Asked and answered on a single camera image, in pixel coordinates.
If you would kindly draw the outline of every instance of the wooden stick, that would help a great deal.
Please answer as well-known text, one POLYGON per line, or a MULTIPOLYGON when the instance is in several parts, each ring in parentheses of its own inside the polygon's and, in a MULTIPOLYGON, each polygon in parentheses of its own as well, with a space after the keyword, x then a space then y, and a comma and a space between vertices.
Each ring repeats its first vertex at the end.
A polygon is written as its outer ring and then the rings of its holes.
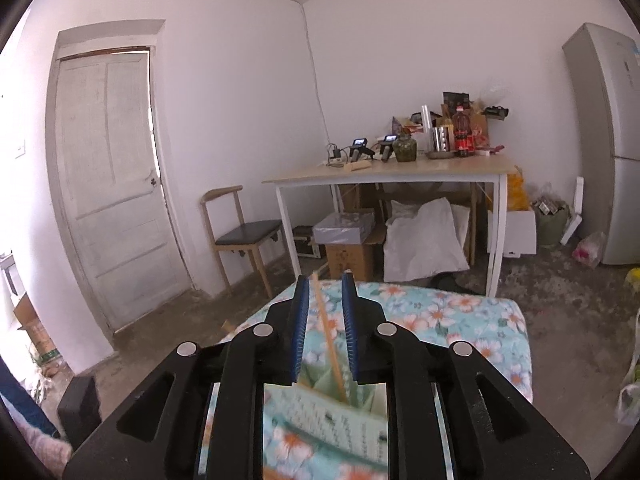
POLYGON ((342 397, 343 402, 348 403, 347 392, 344 389, 344 381, 342 380, 342 371, 340 364, 338 363, 338 355, 335 352, 334 340, 331 338, 329 318, 326 314, 326 307, 324 306, 324 299, 322 298, 320 282, 318 281, 318 275, 315 272, 311 275, 311 281, 314 284, 316 303, 318 304, 318 312, 320 313, 322 328, 324 329, 324 339, 326 340, 326 351, 329 354, 329 360, 331 361, 331 370, 334 373, 334 379, 338 384, 338 390, 340 391, 340 396, 342 397))

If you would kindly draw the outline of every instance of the wooden chair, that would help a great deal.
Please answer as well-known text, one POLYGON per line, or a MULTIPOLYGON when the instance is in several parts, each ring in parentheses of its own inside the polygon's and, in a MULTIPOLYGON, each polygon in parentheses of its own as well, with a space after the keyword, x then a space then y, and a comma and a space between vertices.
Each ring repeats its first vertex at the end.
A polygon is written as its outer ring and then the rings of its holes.
POLYGON ((264 269, 264 263, 260 256, 259 247, 264 241, 268 240, 268 238, 277 241, 278 231, 281 231, 285 251, 287 250, 282 220, 245 222, 244 215, 242 214, 242 208, 240 207, 240 199, 238 197, 238 191, 241 190, 242 186, 222 187, 219 189, 211 189, 203 195, 200 200, 200 206, 202 207, 205 224, 207 226, 207 231, 209 232, 209 242, 211 244, 211 249, 213 250, 213 256, 215 257, 220 273, 222 274, 222 278, 225 280, 226 291, 229 294, 231 294, 231 284, 229 283, 229 278, 226 275, 225 267, 222 264, 220 251, 239 251, 241 256, 244 256, 244 253, 246 252, 249 256, 249 261, 251 261, 251 266, 254 268, 254 272, 260 273, 267 295, 272 299, 273 291, 271 290, 271 285, 267 278, 267 272, 264 269), (213 228, 211 227, 211 220, 209 218, 209 212, 207 211, 207 203, 220 198, 221 196, 228 195, 229 193, 234 194, 234 201, 236 202, 236 211, 238 212, 240 225, 216 239, 213 234, 213 228))

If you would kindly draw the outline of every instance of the glass jar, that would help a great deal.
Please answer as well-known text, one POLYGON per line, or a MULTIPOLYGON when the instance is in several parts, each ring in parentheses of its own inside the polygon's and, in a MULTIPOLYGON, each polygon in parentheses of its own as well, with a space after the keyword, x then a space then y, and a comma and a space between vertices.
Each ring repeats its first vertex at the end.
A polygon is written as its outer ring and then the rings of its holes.
POLYGON ((406 132, 400 133, 393 147, 398 162, 413 162, 418 156, 418 142, 406 132))

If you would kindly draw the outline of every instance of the door frame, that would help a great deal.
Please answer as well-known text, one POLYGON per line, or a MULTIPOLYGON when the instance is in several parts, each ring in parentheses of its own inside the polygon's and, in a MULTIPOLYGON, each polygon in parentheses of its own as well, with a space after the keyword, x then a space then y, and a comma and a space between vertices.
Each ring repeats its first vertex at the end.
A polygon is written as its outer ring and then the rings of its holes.
POLYGON ((149 60, 149 99, 151 106, 151 115, 153 119, 153 137, 154 148, 156 152, 156 160, 160 170, 160 184, 162 186, 162 193, 164 195, 164 204, 166 207, 167 216, 169 218, 169 224, 171 225, 172 233, 176 245, 178 247, 178 253, 184 266, 187 276, 191 282, 193 288, 193 277, 189 271, 189 268, 184 257, 185 249, 182 237, 179 235, 177 224, 175 222, 175 207, 172 201, 171 194, 168 190, 167 175, 164 170, 164 157, 162 156, 162 141, 163 137, 158 127, 158 114, 156 111, 156 88, 154 79, 154 61, 156 57, 155 43, 149 41, 148 36, 140 36, 136 38, 129 36, 127 38, 104 38, 104 41, 96 43, 91 41, 90 44, 85 44, 84 48, 82 44, 66 46, 63 48, 56 47, 54 51, 53 60, 51 63, 51 69, 49 73, 49 83, 47 85, 46 96, 46 110, 45 110, 45 151, 47 161, 47 173, 49 176, 49 189, 51 193, 51 201, 54 209, 54 215, 58 224, 58 231, 62 238, 62 245, 65 249, 66 257, 71 265, 78 287, 86 301, 86 304, 93 314, 96 323, 104 333, 105 337, 110 343, 113 344, 113 334, 115 330, 107 320, 102 309, 102 304, 98 298, 98 295, 94 291, 89 279, 84 272, 84 268, 78 255, 78 250, 74 243, 69 223, 66 216, 65 204, 62 195, 62 185, 60 183, 60 174, 58 172, 58 158, 56 153, 56 93, 58 91, 58 76, 60 74, 60 63, 64 60, 76 59, 79 57, 99 56, 101 54, 116 54, 118 52, 132 52, 134 50, 148 52, 149 60), (136 41, 136 39, 147 40, 144 43, 136 41), (101 43, 104 44, 103 48, 99 48, 101 43))

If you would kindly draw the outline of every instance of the table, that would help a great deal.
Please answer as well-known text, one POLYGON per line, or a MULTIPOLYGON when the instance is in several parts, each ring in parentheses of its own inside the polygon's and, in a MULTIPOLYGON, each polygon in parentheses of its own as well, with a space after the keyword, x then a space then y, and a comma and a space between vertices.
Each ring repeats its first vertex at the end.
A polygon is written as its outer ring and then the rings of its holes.
MULTIPOLYGON (((342 289, 340 281, 320 282, 327 317, 335 327, 333 343, 341 362, 346 361, 346 339, 342 314, 342 289)), ((264 321, 273 303, 290 300, 295 283, 286 288, 249 319, 243 322, 222 341, 256 323, 264 321)), ((440 346, 454 341, 473 343, 495 368, 515 386, 530 402, 533 399, 531 355, 524 316, 511 300, 496 300, 482 296, 468 296, 417 286, 392 283, 358 283, 358 295, 377 301, 385 317, 411 330, 421 340, 440 346)), ((316 298, 312 293, 306 324, 303 362, 328 367, 326 340, 319 319, 316 298)), ((206 471, 210 431, 219 383, 214 386, 206 428, 198 462, 199 478, 206 471)), ((293 480, 386 480, 386 466, 365 462, 358 457, 341 452, 336 447, 296 430, 289 415, 274 403, 273 389, 265 386, 264 416, 262 424, 263 460, 265 478, 293 480)))
POLYGON ((342 168, 332 168, 324 164, 293 171, 270 178, 263 183, 273 183, 280 215, 284 225, 287 247, 295 275, 300 275, 300 262, 296 254, 293 232, 283 189, 303 186, 331 186, 334 209, 339 211, 338 184, 388 184, 394 182, 477 182, 494 185, 494 220, 492 222, 492 243, 489 250, 489 264, 485 294, 494 298, 504 251, 504 234, 507 221, 507 174, 516 167, 505 155, 470 156, 431 160, 420 156, 415 162, 382 162, 374 160, 371 168, 347 172, 342 168))

